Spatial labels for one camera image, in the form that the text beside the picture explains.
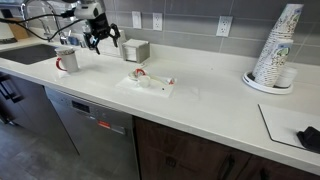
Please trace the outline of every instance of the cabinet door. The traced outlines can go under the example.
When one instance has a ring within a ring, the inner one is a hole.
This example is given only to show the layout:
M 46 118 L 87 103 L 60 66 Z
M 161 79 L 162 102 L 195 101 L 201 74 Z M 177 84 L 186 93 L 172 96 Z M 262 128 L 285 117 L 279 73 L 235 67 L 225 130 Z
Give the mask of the cabinet door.
M 320 180 L 319 176 L 258 156 L 252 156 L 239 180 Z
M 135 118 L 142 179 L 236 179 L 250 155 Z
M 8 94 L 14 96 L 12 91 L 9 89 L 7 81 L 9 80 L 9 76 L 3 73 L 0 73 L 0 104 L 1 104 L 1 112 L 7 116 L 12 122 L 19 124 L 20 126 L 36 132 L 34 129 L 34 124 L 30 121 L 25 112 L 21 109 L 19 104 L 15 101 L 12 101 L 8 98 Z
M 15 76 L 10 76 L 8 86 L 23 98 L 18 104 L 30 118 L 38 134 L 66 149 L 75 151 L 73 143 L 47 98 L 43 86 Z
M 7 124 L 10 120 L 9 115 L 7 114 L 7 112 L 5 112 L 5 108 L 3 106 L 3 103 L 1 101 L 1 97 L 0 97 L 0 122 L 3 124 Z

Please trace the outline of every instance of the small white box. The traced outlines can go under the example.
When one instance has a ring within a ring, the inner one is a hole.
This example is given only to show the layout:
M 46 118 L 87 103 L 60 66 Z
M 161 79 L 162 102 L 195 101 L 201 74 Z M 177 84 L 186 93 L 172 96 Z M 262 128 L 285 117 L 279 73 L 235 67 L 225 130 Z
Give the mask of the small white box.
M 123 43 L 125 60 L 142 63 L 150 57 L 150 44 L 148 41 L 130 39 Z

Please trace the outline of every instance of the electrical outlet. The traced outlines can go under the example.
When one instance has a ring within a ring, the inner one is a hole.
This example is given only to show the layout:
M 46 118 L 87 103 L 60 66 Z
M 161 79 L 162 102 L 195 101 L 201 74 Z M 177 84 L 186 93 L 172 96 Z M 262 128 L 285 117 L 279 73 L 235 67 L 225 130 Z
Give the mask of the electrical outlet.
M 216 34 L 217 36 L 222 36 L 222 37 L 229 36 L 232 19 L 233 19 L 232 16 L 220 16 L 217 34 Z
M 153 30 L 162 31 L 162 14 L 153 13 Z
M 141 29 L 141 12 L 139 11 L 132 11 L 132 24 L 133 28 L 135 29 Z

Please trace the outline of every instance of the stack of paper cups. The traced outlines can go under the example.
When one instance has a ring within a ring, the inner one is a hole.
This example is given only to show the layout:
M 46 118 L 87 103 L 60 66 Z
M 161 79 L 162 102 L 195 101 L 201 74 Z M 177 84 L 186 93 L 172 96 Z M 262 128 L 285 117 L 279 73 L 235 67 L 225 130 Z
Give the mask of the stack of paper cups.
M 259 60 L 252 72 L 252 75 L 254 77 L 257 76 L 266 58 L 270 57 L 269 55 L 274 50 L 272 49 L 274 47 L 274 43 L 278 39 L 292 38 L 299 17 L 301 15 L 302 8 L 303 4 L 287 4 L 277 23 L 273 27 L 265 46 L 263 47 Z
M 276 40 L 271 48 L 271 53 L 261 64 L 254 81 L 267 87 L 273 87 L 288 58 L 292 44 L 293 40 L 291 39 Z
M 273 87 L 288 57 L 303 4 L 287 4 L 273 27 L 252 72 L 255 81 Z

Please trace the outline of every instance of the wall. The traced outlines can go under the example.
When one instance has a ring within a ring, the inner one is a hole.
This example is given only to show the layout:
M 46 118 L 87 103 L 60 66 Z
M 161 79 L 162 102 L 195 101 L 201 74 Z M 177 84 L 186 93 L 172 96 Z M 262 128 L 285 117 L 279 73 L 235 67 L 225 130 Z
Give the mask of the wall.
M 259 56 L 287 3 L 305 4 L 289 61 L 320 65 L 319 0 L 105 0 L 109 23 L 124 29 L 127 38 L 251 57 Z M 33 6 L 32 16 L 46 11 L 36 4 Z M 59 12 L 65 8 L 68 6 L 57 9 Z M 142 12 L 142 30 L 133 29 L 131 11 Z M 152 30 L 153 12 L 164 14 L 163 31 Z M 228 38 L 215 36 L 220 15 L 234 16 Z M 39 21 L 32 26 L 42 27 Z M 81 32 L 81 26 L 72 29 Z

